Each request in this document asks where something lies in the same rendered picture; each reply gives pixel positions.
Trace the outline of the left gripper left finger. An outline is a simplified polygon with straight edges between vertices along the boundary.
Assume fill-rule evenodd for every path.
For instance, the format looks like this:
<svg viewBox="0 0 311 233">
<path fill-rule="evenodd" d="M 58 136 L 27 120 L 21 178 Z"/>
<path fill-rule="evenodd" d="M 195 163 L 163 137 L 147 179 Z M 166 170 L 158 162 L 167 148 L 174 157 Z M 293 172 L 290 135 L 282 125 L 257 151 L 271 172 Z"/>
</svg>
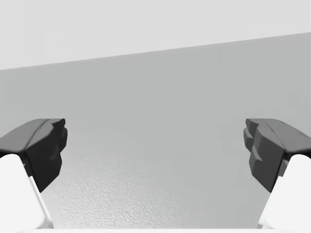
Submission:
<svg viewBox="0 0 311 233">
<path fill-rule="evenodd" d="M 59 175 L 63 118 L 34 119 L 0 137 L 0 229 L 52 229 L 41 193 Z"/>
</svg>

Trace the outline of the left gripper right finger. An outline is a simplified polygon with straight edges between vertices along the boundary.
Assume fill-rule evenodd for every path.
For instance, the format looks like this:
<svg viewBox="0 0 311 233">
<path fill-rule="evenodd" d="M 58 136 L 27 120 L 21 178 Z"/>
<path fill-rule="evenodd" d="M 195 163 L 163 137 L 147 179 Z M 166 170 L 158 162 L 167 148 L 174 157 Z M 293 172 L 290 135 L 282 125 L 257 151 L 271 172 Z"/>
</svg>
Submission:
<svg viewBox="0 0 311 233">
<path fill-rule="evenodd" d="M 311 229 L 311 137 L 277 119 L 245 123 L 252 176 L 270 193 L 258 227 Z"/>
</svg>

